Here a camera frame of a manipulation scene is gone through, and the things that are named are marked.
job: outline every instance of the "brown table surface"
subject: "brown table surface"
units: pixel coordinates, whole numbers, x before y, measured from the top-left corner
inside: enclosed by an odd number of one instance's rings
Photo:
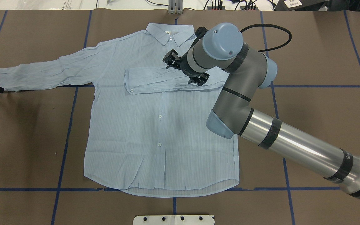
[[[360,12],[166,10],[0,11],[0,68],[42,62],[144,30],[271,23],[289,45],[269,52],[274,86],[251,104],[360,155]],[[286,34],[243,33],[255,49]],[[319,175],[241,139],[240,184],[206,197],[149,198],[83,176],[94,87],[0,94],[0,224],[131,224],[135,215],[210,214],[216,224],[360,224],[360,200]]]

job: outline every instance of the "black cable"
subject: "black cable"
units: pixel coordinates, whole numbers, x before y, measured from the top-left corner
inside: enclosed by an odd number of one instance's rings
[[[244,6],[244,9],[243,9],[243,10],[249,10],[251,3],[252,3],[252,2],[249,1],[248,4],[247,4],[247,1],[245,1],[245,6]]]
[[[252,2],[251,10],[255,10],[255,9],[256,9],[256,4],[255,4],[256,1],[257,1],[257,0],[255,0],[255,1]]]
[[[206,8],[206,6],[207,6],[208,2],[209,2],[209,0],[207,0],[207,1],[206,1],[206,3],[205,3],[205,6],[204,6],[204,9],[203,9],[203,10],[205,10],[205,8]]]
[[[250,28],[253,28],[253,27],[273,27],[273,28],[282,30],[282,31],[284,31],[284,32],[286,32],[288,34],[288,40],[284,44],[279,45],[277,47],[271,47],[271,48],[268,48],[268,49],[259,50],[258,52],[260,52],[260,53],[279,49],[281,47],[286,46],[291,41],[291,37],[292,37],[291,32],[289,30],[287,30],[286,28],[284,28],[284,27],[280,27],[280,26],[277,26],[277,25],[274,25],[274,24],[254,24],[254,25],[250,25],[248,27],[245,27],[244,29],[240,30],[240,32],[243,33],[244,31],[246,31],[246,30],[248,30]]]
[[[205,6],[204,6],[204,9],[203,9],[203,10],[205,10],[205,8],[206,8],[206,6],[207,6],[207,4],[208,4],[209,1],[212,2],[212,6],[213,6],[213,0],[207,0],[206,3],[205,3]]]
[[[165,5],[165,4],[154,3],[154,2],[151,2],[150,0],[146,0],[146,1],[149,2],[149,3],[155,4],[157,6],[169,6],[169,5]]]
[[[268,0],[270,2],[270,4],[272,4],[273,6],[273,11],[274,11],[274,7],[276,6],[276,4],[274,3],[274,0]]]
[[[241,0],[241,1],[239,1],[239,2],[237,3],[236,7],[234,8],[234,11],[237,10],[237,7],[238,7],[238,5],[239,5],[240,3],[245,3],[245,7],[247,7],[247,1],[246,1],[246,0]]]

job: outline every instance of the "shirt sleeve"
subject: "shirt sleeve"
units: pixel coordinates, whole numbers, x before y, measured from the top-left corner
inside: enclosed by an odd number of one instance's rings
[[[6,91],[21,91],[93,83],[103,73],[113,48],[114,42],[106,41],[57,60],[2,68],[0,86]]]
[[[130,94],[149,94],[168,91],[202,91],[222,87],[228,73],[218,67],[208,71],[209,78],[201,87],[188,84],[190,79],[181,70],[166,67],[141,67],[126,69],[124,85]]]

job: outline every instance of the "sticker label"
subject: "sticker label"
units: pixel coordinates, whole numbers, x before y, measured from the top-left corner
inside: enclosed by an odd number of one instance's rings
[[[71,0],[63,2],[62,10],[70,10],[72,8]]]
[[[285,0],[284,3],[286,4],[287,7],[292,8],[295,6],[301,6],[302,3],[300,2],[300,0]]]

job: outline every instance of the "light blue shirt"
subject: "light blue shirt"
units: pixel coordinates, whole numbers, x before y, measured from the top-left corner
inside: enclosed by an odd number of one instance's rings
[[[0,83],[7,91],[93,83],[86,177],[133,195],[209,195],[239,183],[236,135],[205,126],[228,74],[212,69],[199,87],[162,61],[194,38],[193,26],[149,24],[54,61],[0,69]]]

